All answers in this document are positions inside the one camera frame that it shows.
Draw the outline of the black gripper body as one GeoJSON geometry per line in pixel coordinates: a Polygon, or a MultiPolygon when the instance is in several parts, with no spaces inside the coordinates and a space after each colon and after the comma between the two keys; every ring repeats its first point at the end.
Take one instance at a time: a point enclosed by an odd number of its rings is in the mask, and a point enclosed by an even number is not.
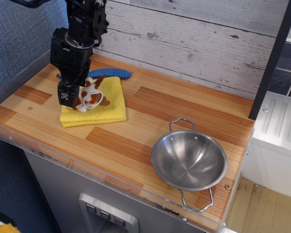
{"type": "Polygon", "coordinates": [[[58,28],[51,39],[50,63],[59,74],[57,78],[65,86],[85,86],[90,66],[90,49],[82,49],[67,42],[68,29],[58,28]]]}

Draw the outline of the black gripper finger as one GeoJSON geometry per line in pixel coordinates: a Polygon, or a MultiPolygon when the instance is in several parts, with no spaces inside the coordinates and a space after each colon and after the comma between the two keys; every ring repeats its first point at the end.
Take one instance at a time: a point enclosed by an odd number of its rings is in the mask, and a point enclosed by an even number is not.
{"type": "Polygon", "coordinates": [[[57,90],[59,104],[70,108],[77,107],[79,90],[79,86],[66,86],[59,82],[57,90]]]}

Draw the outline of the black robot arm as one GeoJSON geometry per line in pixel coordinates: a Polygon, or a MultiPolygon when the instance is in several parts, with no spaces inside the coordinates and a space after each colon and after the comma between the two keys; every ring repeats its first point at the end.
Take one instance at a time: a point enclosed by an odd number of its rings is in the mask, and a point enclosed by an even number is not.
{"type": "Polygon", "coordinates": [[[59,70],[58,99],[61,105],[75,108],[79,90],[85,85],[93,48],[107,33],[104,0],[68,0],[68,28],[58,28],[51,39],[50,63],[59,70]]]}

